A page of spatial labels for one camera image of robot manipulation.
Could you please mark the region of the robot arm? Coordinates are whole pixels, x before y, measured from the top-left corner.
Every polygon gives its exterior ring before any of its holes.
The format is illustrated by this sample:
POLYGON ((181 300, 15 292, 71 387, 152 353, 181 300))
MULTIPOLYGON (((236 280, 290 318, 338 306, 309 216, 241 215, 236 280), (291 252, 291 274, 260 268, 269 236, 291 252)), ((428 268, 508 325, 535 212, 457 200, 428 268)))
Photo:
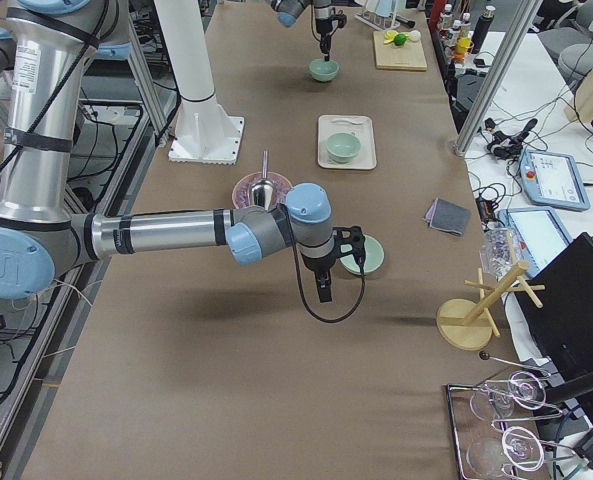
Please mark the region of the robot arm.
POLYGON ((312 33, 319 44, 320 52, 325 61, 330 60, 331 42, 335 27, 336 14, 331 1, 323 0, 271 0, 271 9, 276 13, 277 20, 286 28, 293 26, 307 8, 311 9, 310 21, 312 33))
POLYGON ((87 62, 126 42, 123 1, 12 1, 15 71, 0 180, 0 298, 21 299, 59 275, 114 254, 226 245, 247 265, 284 248, 331 298, 341 236, 325 190, 293 187, 276 207, 134 216, 74 215, 64 205, 76 109, 87 62))

